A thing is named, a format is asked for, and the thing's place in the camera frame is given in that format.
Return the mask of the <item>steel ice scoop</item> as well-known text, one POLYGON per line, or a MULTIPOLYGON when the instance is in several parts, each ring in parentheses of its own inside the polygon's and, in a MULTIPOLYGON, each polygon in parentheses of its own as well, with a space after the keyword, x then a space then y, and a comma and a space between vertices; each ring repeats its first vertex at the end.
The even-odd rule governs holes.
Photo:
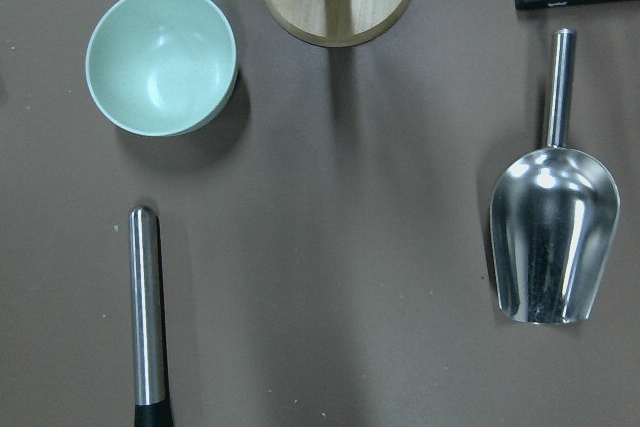
POLYGON ((490 235, 500 310, 516 322, 590 317, 619 215, 619 188, 595 157, 566 144, 577 33, 554 32, 542 146, 498 178, 490 235))

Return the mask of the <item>mint green bowl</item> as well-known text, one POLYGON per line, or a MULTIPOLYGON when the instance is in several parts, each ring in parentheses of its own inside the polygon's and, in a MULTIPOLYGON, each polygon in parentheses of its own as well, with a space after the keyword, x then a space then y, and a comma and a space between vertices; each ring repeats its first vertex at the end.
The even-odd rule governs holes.
POLYGON ((119 0, 94 28, 84 69, 91 98, 115 126, 178 136, 205 126, 229 102, 236 39, 212 0, 119 0))

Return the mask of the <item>steel muddler black tip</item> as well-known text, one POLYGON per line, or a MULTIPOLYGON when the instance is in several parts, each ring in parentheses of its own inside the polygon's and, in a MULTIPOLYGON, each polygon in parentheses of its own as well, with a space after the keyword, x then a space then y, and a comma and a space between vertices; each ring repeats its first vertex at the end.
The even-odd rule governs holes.
POLYGON ((134 424, 171 426, 167 387, 159 222, 153 209, 136 206, 129 215, 134 424))

